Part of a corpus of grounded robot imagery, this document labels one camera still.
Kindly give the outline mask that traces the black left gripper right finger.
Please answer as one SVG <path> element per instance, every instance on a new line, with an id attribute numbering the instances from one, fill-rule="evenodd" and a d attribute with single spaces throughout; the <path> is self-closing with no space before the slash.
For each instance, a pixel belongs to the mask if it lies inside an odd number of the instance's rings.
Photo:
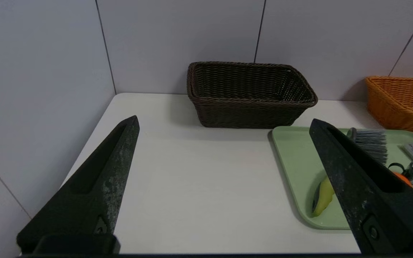
<path id="1" fill-rule="evenodd" d="M 413 188 L 328 122 L 309 133 L 361 253 L 413 254 Z"/>

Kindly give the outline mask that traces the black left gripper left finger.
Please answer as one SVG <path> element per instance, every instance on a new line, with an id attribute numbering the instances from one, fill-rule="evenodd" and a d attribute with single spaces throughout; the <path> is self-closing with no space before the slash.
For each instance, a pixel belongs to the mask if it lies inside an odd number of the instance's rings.
<path id="1" fill-rule="evenodd" d="M 23 255 L 114 255 L 114 235 L 139 136 L 137 116 L 119 122 L 18 233 Z"/>

